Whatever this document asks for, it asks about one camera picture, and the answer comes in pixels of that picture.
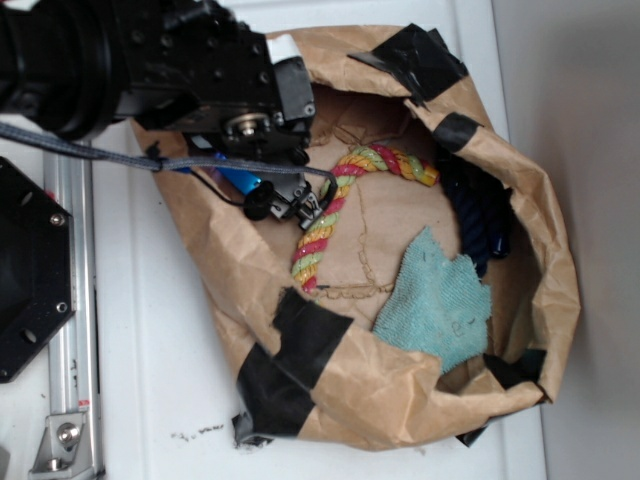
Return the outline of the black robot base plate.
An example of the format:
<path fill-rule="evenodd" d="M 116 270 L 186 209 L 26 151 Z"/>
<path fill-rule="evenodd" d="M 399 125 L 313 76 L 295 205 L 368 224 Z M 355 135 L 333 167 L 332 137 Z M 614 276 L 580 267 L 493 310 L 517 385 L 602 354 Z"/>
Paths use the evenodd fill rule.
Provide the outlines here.
<path fill-rule="evenodd" d="M 73 313 L 70 214 L 1 159 L 1 382 L 14 381 Z"/>

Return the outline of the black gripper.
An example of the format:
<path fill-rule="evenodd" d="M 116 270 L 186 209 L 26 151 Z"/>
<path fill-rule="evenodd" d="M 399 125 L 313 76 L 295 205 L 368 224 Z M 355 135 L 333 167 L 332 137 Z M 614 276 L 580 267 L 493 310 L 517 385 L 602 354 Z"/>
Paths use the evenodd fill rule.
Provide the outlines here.
<path fill-rule="evenodd" d="M 117 114 L 150 131 L 202 136 L 232 158 L 305 165 L 315 103 L 300 55 L 272 60 L 266 37 L 215 1 L 118 1 L 127 82 Z M 303 174 L 258 176 L 252 221 L 322 214 Z"/>

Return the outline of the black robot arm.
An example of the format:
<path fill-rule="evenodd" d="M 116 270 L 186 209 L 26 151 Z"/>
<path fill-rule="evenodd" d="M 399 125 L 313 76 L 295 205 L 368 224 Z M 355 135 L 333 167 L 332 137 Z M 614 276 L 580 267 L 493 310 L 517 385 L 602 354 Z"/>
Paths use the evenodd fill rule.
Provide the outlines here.
<path fill-rule="evenodd" d="M 314 194 L 306 153 L 316 112 L 295 43 L 274 42 L 214 1 L 38 1 L 1 5 L 1 110 L 37 133 L 4 138 L 97 160 L 87 141 L 134 120 L 177 132 L 188 157 L 157 148 L 115 161 L 155 172 L 213 167 L 246 216 L 310 227 L 332 194 Z"/>

